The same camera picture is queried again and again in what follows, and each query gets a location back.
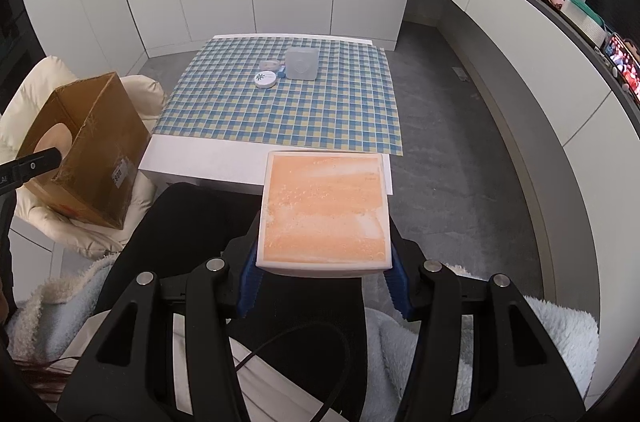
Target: black pants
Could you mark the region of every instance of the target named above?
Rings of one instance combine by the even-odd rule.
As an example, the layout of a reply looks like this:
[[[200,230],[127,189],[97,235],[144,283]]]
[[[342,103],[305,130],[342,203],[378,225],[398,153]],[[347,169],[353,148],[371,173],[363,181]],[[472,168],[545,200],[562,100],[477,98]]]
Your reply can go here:
[[[232,238],[246,234],[260,197],[175,184],[156,200],[116,260],[95,313],[111,309],[140,272],[186,274],[219,256]],[[367,336],[360,279],[302,279],[265,273],[254,308],[227,325],[230,337],[255,350],[289,328],[330,323],[345,335],[350,375],[333,409],[360,418],[367,386]],[[260,351],[273,368],[321,402],[342,373],[344,346],[334,329],[309,325]]]

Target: cream cushion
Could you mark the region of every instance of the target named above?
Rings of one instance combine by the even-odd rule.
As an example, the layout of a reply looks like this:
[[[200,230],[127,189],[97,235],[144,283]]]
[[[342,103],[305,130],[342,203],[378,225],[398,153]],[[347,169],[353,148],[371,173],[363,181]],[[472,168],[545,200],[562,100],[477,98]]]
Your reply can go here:
[[[0,163],[14,160],[33,120],[51,92],[78,78],[57,57],[41,60],[29,72],[0,117]],[[151,131],[165,103],[160,83],[146,76],[126,76],[122,84]],[[138,173],[122,230],[100,227],[70,220],[59,215],[24,187],[17,190],[15,214],[38,228],[54,242],[97,259],[108,253],[119,253],[144,217],[156,193],[156,187]]]

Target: person's hair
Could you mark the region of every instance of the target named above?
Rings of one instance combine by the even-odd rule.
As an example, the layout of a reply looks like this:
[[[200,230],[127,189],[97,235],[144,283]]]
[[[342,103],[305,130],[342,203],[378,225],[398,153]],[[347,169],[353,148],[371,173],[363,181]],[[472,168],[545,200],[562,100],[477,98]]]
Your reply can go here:
[[[65,389],[66,381],[71,372],[51,368],[57,362],[27,362],[24,360],[14,360],[15,365],[20,370],[22,379],[33,389],[44,402],[55,404],[60,400],[62,390]]]

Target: container lid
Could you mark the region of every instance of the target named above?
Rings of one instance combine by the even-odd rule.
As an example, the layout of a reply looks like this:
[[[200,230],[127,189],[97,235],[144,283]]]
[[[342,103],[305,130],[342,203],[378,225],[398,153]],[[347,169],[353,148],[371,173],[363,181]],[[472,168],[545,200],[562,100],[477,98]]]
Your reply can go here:
[[[278,77],[275,75],[275,72],[263,70],[254,76],[254,84],[258,88],[271,88],[276,84],[277,79]]]

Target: checkered tablecloth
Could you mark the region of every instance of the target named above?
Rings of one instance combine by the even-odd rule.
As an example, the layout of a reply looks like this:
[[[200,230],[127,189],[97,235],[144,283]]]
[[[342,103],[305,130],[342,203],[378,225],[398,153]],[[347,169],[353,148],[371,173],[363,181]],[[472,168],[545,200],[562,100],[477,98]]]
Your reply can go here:
[[[260,61],[319,48],[315,81],[254,85]],[[219,38],[180,77],[154,133],[402,155],[385,52],[316,38]]]

